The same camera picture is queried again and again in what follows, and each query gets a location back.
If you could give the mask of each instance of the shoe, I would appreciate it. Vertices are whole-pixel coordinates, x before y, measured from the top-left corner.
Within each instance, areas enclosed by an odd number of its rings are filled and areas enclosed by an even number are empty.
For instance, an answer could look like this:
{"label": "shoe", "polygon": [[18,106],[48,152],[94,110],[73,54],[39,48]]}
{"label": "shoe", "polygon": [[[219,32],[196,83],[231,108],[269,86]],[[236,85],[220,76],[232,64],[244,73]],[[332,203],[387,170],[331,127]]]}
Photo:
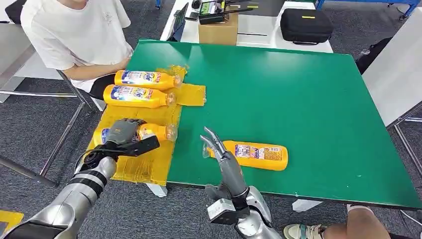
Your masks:
{"label": "shoe", "polygon": [[303,224],[291,224],[284,227],[283,234],[286,239],[323,239],[322,232],[326,228],[321,224],[311,227]]}

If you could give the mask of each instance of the robotic arm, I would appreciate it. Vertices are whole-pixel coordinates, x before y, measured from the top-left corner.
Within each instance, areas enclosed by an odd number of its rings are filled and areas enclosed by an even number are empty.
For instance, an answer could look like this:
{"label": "robotic arm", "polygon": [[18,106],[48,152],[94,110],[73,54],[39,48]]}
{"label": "robotic arm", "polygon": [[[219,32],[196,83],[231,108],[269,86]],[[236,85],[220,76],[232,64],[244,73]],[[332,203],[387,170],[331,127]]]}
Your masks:
{"label": "robotic arm", "polygon": [[242,170],[218,136],[207,127],[211,136],[201,140],[214,151],[220,166],[222,181],[217,189],[206,185],[208,196],[215,202],[207,208],[211,223],[233,225],[244,239],[282,239],[271,226],[271,213],[261,193],[247,186]]}
{"label": "robotic arm", "polygon": [[119,156],[139,156],[160,146],[155,135],[132,142],[138,119],[116,121],[106,138],[76,167],[75,174],[54,201],[1,239],[76,239],[82,222],[116,172]]}

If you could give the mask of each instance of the green tabletop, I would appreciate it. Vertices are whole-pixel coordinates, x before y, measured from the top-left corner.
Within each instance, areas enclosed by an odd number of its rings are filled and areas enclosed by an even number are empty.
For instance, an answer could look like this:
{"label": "green tabletop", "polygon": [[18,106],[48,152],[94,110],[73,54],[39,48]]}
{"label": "green tabletop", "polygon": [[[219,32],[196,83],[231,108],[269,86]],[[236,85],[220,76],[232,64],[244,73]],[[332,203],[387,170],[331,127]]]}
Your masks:
{"label": "green tabletop", "polygon": [[283,145],[284,171],[242,167],[261,192],[421,208],[403,163],[350,55],[140,41],[129,70],[189,66],[204,107],[183,107],[168,182],[217,185],[202,157],[204,125],[222,140]]}

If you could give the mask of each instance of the clear bottle cap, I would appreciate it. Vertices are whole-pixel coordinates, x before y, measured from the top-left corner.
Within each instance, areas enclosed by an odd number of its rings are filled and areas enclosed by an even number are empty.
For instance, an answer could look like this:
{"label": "clear bottle cap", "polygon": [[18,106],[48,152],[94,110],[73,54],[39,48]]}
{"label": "clear bottle cap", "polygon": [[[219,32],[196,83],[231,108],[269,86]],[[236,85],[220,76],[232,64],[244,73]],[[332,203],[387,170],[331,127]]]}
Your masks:
{"label": "clear bottle cap", "polygon": [[210,152],[208,151],[208,146],[206,143],[202,146],[202,157],[209,158],[211,157]]}
{"label": "clear bottle cap", "polygon": [[174,93],[168,93],[166,98],[166,104],[172,106],[176,103],[176,95]]}
{"label": "clear bottle cap", "polygon": [[176,141],[177,139],[177,128],[174,124],[170,124],[166,127],[166,137],[170,141]]}
{"label": "clear bottle cap", "polygon": [[174,76],[174,87],[180,88],[182,86],[182,83],[183,79],[179,75]]}

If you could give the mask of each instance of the yellow plastic bottle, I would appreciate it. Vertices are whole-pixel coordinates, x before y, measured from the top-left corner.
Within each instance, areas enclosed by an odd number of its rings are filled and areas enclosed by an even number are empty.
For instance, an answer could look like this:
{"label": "yellow plastic bottle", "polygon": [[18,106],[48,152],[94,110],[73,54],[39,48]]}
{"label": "yellow plastic bottle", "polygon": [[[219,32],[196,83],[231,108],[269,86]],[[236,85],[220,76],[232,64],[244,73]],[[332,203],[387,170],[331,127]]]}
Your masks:
{"label": "yellow plastic bottle", "polygon": [[116,85],[127,85],[136,87],[147,87],[151,89],[166,90],[173,87],[181,87],[183,79],[180,76],[170,76],[161,72],[150,71],[128,71],[116,72],[114,83]]}
{"label": "yellow plastic bottle", "polygon": [[[247,143],[226,140],[225,148],[232,152],[242,166],[281,171],[287,167],[286,147],[265,143]],[[215,157],[214,152],[204,144],[204,157]]]}
{"label": "yellow plastic bottle", "polygon": [[174,93],[165,94],[159,90],[133,86],[109,85],[105,88],[103,97],[107,104],[113,106],[157,108],[176,102]]}
{"label": "yellow plastic bottle", "polygon": [[[110,128],[103,128],[94,131],[93,140],[95,146],[106,143],[109,130]],[[152,132],[157,136],[158,141],[169,140],[174,142],[177,139],[177,128],[174,124],[161,126],[155,123],[145,123],[139,126],[137,135],[132,138],[132,141],[139,141],[139,139],[144,135],[150,134]]]}
{"label": "yellow plastic bottle", "polygon": [[169,140],[174,142],[177,139],[177,128],[174,124],[161,126],[155,123],[145,123],[139,126],[139,138],[152,132],[157,136],[158,141]]}

